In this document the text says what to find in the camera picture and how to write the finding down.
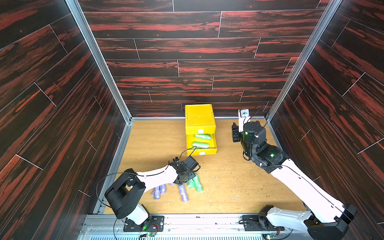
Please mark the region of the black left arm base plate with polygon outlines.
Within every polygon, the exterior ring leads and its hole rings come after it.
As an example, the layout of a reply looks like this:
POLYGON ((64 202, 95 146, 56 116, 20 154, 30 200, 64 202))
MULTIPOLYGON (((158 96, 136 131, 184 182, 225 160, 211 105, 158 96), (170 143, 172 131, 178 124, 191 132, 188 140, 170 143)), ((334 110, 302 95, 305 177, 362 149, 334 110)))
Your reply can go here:
POLYGON ((165 216, 152 215, 145 220, 141 225, 135 224, 134 221, 126 218, 123 231, 125 233, 139 233, 139 232, 163 232, 165 216))

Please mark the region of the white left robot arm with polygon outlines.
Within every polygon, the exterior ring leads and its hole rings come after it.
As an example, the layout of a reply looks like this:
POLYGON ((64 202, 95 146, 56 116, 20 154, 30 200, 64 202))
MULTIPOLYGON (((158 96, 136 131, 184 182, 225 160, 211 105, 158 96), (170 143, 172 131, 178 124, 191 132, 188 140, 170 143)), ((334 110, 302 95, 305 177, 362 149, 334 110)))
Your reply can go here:
POLYGON ((105 198, 117 219, 128 218, 136 225, 146 225, 149 212, 139 204, 144 193, 166 184, 183 185, 196 176, 199 163, 191 156, 184 161, 174 158, 163 168, 149 172, 127 169, 106 190, 105 198))

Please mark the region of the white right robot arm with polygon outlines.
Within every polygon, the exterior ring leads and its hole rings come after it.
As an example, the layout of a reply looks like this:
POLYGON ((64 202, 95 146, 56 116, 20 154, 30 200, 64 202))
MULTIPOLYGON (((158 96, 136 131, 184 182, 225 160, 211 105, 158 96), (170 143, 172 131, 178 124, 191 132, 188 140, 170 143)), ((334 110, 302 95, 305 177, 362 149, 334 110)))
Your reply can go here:
POLYGON ((233 142, 241 143, 243 157, 286 185, 308 211, 282 210, 266 205, 253 224, 264 231, 281 233, 282 229, 307 233, 314 240, 341 240, 357 214, 354 205, 344 205, 308 178, 279 147, 268 144, 266 129, 260 122, 240 119, 232 125, 233 142))

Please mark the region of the yellow plastic drawer box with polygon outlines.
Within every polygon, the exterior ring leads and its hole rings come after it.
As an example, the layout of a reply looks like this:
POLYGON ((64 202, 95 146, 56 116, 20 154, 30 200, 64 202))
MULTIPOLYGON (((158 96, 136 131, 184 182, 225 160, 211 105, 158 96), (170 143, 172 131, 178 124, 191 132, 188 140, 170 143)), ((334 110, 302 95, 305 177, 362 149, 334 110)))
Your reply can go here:
POLYGON ((185 129, 187 136, 187 155, 205 156, 217 153, 216 122, 211 104, 186 105, 185 106, 185 129), (211 140, 195 138, 195 134, 210 134, 211 140), (192 146, 193 142, 209 143, 208 149, 197 149, 192 146))

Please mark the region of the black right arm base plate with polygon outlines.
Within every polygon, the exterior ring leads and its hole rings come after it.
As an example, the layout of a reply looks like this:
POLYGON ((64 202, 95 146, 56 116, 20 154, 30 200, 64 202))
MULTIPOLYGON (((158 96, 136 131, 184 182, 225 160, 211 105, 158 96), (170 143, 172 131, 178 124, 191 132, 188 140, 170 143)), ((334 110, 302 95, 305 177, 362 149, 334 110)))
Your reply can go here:
POLYGON ((269 229, 266 217, 258 215, 243 215, 239 223, 244 226, 245 231, 267 231, 269 229))

